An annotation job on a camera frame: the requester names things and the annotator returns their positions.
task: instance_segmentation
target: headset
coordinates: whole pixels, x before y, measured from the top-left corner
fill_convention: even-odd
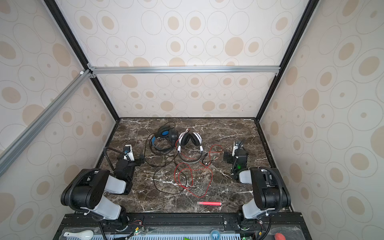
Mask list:
[[[185,146],[189,142],[189,140],[191,140],[195,146],[200,146],[200,157],[198,159],[185,160],[180,154],[181,153],[181,146]],[[177,154],[178,154],[179,158],[181,159],[181,161],[185,162],[185,163],[197,163],[197,162],[199,162],[203,156],[203,146],[201,146],[202,141],[203,141],[203,139],[201,138],[200,134],[197,132],[189,133],[189,128],[187,128],[184,132],[182,132],[179,136],[179,139],[178,139],[179,146],[177,148]]]
[[[151,141],[151,144],[150,144],[150,148],[151,148],[151,151],[154,153],[154,154],[157,154],[157,155],[165,155],[165,154],[168,154],[172,151],[173,147],[176,145],[176,141],[177,141],[177,136],[178,136],[178,132],[177,130],[175,129],[175,125],[172,127],[170,125],[167,125],[168,123],[166,123],[165,125],[161,126],[157,132],[154,134],[153,138],[152,138],[152,141]],[[166,139],[170,142],[170,147],[167,147],[167,148],[159,148],[155,145],[155,140],[156,138],[163,138],[163,139]],[[158,152],[155,152],[153,151],[152,149],[152,146],[155,148],[155,150],[157,150]]]

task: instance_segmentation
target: red marker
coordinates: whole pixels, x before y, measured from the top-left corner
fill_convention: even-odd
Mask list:
[[[221,206],[221,202],[197,202],[200,205]]]

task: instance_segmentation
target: headphones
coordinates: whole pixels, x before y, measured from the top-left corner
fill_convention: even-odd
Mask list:
[[[173,146],[175,146],[178,134],[179,133],[176,131],[175,126],[171,127],[166,123],[165,125],[161,126],[155,133],[154,137],[152,138],[151,146],[153,146],[157,151],[160,152],[158,155],[165,155],[173,149]],[[170,147],[167,147],[167,148],[157,147],[155,145],[156,138],[167,139],[170,142]]]
[[[185,146],[187,145],[187,143],[189,142],[189,140],[192,141],[192,143],[195,145],[195,146],[200,146],[200,157],[198,159],[192,159],[192,160],[185,160],[181,155],[181,146]],[[187,128],[184,132],[182,132],[179,136],[179,146],[177,148],[177,154],[179,155],[179,158],[181,159],[181,161],[185,162],[185,163],[196,163],[196,162],[199,162],[201,157],[203,156],[203,146],[201,146],[201,143],[203,141],[203,139],[201,138],[200,134],[197,133],[197,132],[192,132],[190,133],[189,132],[189,128]]]

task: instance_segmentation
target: brown marble surface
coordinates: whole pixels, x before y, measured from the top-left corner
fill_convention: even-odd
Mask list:
[[[244,148],[249,152],[248,167],[269,167],[253,119],[122,119],[109,147],[122,150],[125,144],[132,144],[133,153],[137,157],[141,151],[144,151],[146,138],[169,121],[176,123],[176,129],[179,133],[186,128],[200,133],[203,138],[204,153],[209,152],[214,144],[221,145],[224,151],[231,151],[234,140],[245,139]],[[166,140],[157,140],[156,143],[158,145],[166,144]],[[220,150],[220,147],[217,146],[212,149],[212,151]],[[182,148],[182,153],[187,157],[199,156],[198,148],[191,142]],[[117,154],[109,151],[108,155],[115,164]],[[171,161],[174,158],[173,153],[168,156],[154,156],[148,147],[145,155],[147,161],[156,165],[163,165],[165,161]],[[153,168],[148,164],[136,167],[131,192],[128,195],[106,194],[106,197],[114,203],[124,206],[127,212],[235,212],[241,205],[253,198],[252,186],[233,180],[230,177],[231,164],[223,161],[222,153],[211,153],[211,159],[216,157],[218,159],[212,162],[209,169],[204,168],[200,163],[190,164],[190,167],[195,171],[192,171],[194,183],[189,190],[197,196],[205,194],[211,180],[211,171],[213,173],[208,192],[202,198],[197,198],[186,190],[176,195],[170,195],[155,189],[154,181],[158,189],[165,192],[178,193],[183,189],[175,183],[175,164],[172,162],[161,169]],[[175,158],[175,162],[177,164],[181,162],[179,157]],[[185,167],[187,167],[185,164],[181,164],[179,170]],[[110,170],[105,158],[102,161],[101,168]],[[190,170],[184,170],[183,173],[187,178],[187,186],[190,186],[192,183]],[[180,181],[185,184],[183,175],[180,175]],[[197,201],[222,202],[222,206],[197,205]]]

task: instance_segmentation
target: wallpaper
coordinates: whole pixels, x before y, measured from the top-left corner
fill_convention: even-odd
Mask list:
[[[98,74],[123,117],[255,117],[274,73]]]
[[[60,196],[96,165],[115,124],[87,80],[0,178],[0,239],[51,240],[64,215]]]
[[[82,67],[38,0],[0,1],[0,29],[2,153]]]
[[[279,65],[307,0],[56,0],[93,66]]]
[[[324,0],[261,124],[314,240],[383,239],[384,1]]]

